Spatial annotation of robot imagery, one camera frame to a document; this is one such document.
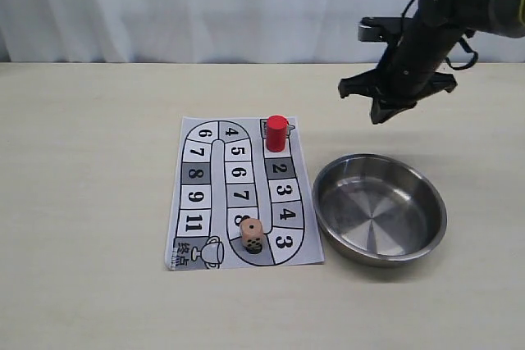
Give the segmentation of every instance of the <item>bowl rim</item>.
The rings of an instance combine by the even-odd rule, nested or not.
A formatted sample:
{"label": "bowl rim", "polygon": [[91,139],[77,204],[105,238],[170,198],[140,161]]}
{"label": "bowl rim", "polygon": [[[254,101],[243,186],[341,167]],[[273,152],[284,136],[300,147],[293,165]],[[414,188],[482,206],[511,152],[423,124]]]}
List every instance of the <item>bowl rim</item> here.
{"label": "bowl rim", "polygon": [[[368,250],[358,248],[352,243],[345,241],[344,239],[339,237],[338,234],[326,223],[325,218],[322,215],[321,207],[319,203],[319,183],[330,170],[338,166],[341,162],[348,161],[348,160],[362,159],[362,158],[380,159],[383,161],[388,161],[389,163],[394,164],[396,166],[401,166],[405,170],[412,173],[412,175],[418,177],[424,184],[426,184],[430,188],[432,195],[434,196],[434,199],[436,200],[437,205],[441,212],[440,223],[439,223],[440,227],[436,235],[434,235],[434,237],[432,238],[431,242],[425,245],[424,248],[421,248],[417,250],[416,252],[411,252],[408,254],[402,254],[398,256],[387,256],[387,255],[372,253],[372,252],[369,252]],[[437,245],[441,242],[441,240],[444,238],[447,224],[448,224],[447,211],[446,211],[446,206],[443,201],[443,198],[441,197],[440,193],[437,191],[436,187],[432,184],[432,182],[425,175],[423,175],[421,172],[415,170],[413,167],[407,165],[406,163],[398,159],[394,159],[393,157],[387,157],[387,156],[376,154],[376,153],[353,153],[349,155],[344,155],[333,161],[330,161],[317,174],[317,177],[313,182],[312,197],[313,197],[312,198],[313,207],[314,207],[314,210],[317,216],[317,223],[321,226],[321,229],[323,230],[323,232],[329,236],[330,238],[329,240],[332,242],[338,243],[341,247],[347,248],[353,253],[357,253],[358,255],[368,257],[375,261],[386,261],[386,262],[390,261],[390,262],[395,262],[395,263],[401,263],[401,262],[414,261],[420,257],[426,256],[428,253],[434,250],[437,247]]]}

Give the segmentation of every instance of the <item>white curtain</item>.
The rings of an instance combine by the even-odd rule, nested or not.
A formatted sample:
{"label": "white curtain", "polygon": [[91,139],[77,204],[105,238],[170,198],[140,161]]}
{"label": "white curtain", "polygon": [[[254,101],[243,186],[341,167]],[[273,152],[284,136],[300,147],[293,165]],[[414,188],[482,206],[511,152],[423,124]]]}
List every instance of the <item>white curtain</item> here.
{"label": "white curtain", "polygon": [[[360,43],[358,21],[398,16],[407,1],[0,0],[0,60],[377,61],[385,46]],[[522,40],[471,44],[483,61],[525,61]]]}

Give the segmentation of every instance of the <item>trophy icon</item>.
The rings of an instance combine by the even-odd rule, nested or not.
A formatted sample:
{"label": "trophy icon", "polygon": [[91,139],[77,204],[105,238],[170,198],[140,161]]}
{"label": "trophy icon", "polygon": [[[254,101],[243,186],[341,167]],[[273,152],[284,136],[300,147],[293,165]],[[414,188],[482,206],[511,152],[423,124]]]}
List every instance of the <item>trophy icon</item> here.
{"label": "trophy icon", "polygon": [[224,260],[224,245],[221,239],[213,235],[200,250],[197,247],[193,247],[191,249],[191,261],[197,261],[198,258],[204,261],[206,268],[218,269]]}

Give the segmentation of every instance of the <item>robotic arm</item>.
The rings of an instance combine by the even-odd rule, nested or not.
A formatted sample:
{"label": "robotic arm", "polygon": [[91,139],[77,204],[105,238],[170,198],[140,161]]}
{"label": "robotic arm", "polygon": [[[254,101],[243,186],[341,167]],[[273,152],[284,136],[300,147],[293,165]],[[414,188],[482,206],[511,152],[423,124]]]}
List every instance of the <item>robotic arm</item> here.
{"label": "robotic arm", "polygon": [[456,43],[473,53],[464,70],[477,61],[467,44],[477,31],[503,37],[525,36],[525,0],[418,0],[412,18],[366,17],[358,39],[386,42],[387,48],[375,69],[342,79],[341,98],[359,94],[372,99],[370,117],[374,125],[414,108],[418,101],[457,86],[451,74],[436,72]]}

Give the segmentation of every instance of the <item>metal bowl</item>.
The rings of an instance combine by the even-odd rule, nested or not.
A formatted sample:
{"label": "metal bowl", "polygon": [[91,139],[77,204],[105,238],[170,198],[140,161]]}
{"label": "metal bowl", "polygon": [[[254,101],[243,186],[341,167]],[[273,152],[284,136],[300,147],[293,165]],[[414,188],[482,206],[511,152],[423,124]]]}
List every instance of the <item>metal bowl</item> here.
{"label": "metal bowl", "polygon": [[356,154],[328,164],[313,184],[317,221],[343,256],[400,266],[431,252],[445,235],[445,204],[413,168]]}

